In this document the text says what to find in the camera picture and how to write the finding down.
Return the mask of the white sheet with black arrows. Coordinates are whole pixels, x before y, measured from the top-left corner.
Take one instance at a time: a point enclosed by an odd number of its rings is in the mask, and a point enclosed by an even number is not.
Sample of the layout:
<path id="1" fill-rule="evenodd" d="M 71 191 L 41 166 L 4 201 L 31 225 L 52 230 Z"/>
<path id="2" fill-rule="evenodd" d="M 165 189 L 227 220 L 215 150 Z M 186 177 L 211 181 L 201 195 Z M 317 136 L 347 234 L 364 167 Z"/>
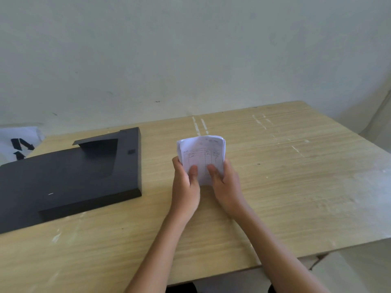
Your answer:
<path id="1" fill-rule="evenodd" d="M 44 139 L 36 126 L 0 127 L 0 166 L 26 158 Z"/>

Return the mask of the person's left hand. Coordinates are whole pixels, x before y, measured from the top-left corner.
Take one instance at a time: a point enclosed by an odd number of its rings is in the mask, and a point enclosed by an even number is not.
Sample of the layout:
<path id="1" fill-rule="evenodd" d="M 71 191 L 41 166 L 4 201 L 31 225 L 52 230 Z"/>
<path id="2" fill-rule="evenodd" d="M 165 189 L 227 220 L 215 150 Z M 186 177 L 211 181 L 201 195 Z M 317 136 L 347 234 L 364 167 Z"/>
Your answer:
<path id="1" fill-rule="evenodd" d="M 200 186 L 199 184 L 189 183 L 188 172 L 185 171 L 178 156 L 172 159 L 172 163 L 174 180 L 169 213 L 178 221 L 187 224 L 199 206 Z"/>

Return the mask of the white printed paper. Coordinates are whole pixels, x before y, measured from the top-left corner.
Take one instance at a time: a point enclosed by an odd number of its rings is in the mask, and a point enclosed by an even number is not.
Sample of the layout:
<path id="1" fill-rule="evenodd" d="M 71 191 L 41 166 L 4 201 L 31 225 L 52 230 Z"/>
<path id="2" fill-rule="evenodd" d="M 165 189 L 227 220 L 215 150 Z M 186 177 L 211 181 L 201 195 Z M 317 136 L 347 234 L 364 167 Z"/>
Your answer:
<path id="1" fill-rule="evenodd" d="M 177 154 L 186 172 L 196 165 L 200 186 L 211 186 L 212 178 L 207 165 L 213 164 L 218 172 L 224 173 L 226 140 L 221 136 L 198 136 L 177 141 Z"/>

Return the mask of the person's dark trousers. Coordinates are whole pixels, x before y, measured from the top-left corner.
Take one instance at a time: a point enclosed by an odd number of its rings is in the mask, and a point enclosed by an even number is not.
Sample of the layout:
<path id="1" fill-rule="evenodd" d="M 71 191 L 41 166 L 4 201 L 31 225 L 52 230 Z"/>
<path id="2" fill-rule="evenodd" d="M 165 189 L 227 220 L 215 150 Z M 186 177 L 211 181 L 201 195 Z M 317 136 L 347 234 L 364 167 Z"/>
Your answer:
<path id="1" fill-rule="evenodd" d="M 270 285 L 267 291 L 246 291 L 245 288 L 236 288 L 234 286 L 209 286 L 201 290 L 197 288 L 194 282 L 183 283 L 175 286 L 167 286 L 165 293 L 277 293 L 274 286 Z"/>

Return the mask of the person's right hand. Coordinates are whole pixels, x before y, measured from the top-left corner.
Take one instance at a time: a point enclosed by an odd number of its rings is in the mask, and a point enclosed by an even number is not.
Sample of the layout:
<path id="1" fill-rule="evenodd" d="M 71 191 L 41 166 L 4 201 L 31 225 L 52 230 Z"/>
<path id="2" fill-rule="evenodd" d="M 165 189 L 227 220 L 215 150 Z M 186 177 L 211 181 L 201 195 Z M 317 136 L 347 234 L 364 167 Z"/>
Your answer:
<path id="1" fill-rule="evenodd" d="M 248 214 L 248 203 L 246 202 L 240 178 L 230 161 L 225 159 L 221 184 L 212 184 L 215 197 L 223 210 L 234 220 L 238 221 Z"/>

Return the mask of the person's right forearm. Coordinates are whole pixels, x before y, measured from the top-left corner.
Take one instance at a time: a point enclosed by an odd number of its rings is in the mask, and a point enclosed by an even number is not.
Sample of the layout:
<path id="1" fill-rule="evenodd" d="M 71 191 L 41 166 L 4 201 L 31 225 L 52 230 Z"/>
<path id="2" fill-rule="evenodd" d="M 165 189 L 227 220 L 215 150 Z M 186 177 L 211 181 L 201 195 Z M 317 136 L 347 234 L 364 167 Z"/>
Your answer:
<path id="1" fill-rule="evenodd" d="M 232 218 L 253 246 L 276 293 L 330 293 L 277 238 L 248 205 Z"/>

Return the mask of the person's left forearm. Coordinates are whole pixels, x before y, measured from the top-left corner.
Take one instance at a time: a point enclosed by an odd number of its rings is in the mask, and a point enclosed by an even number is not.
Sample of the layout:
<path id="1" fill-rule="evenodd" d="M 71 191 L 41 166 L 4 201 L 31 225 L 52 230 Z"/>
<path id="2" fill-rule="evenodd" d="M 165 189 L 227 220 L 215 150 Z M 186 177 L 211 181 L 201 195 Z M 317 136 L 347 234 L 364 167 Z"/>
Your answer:
<path id="1" fill-rule="evenodd" d="M 171 209 L 124 293 L 165 293 L 176 248 L 194 210 Z"/>

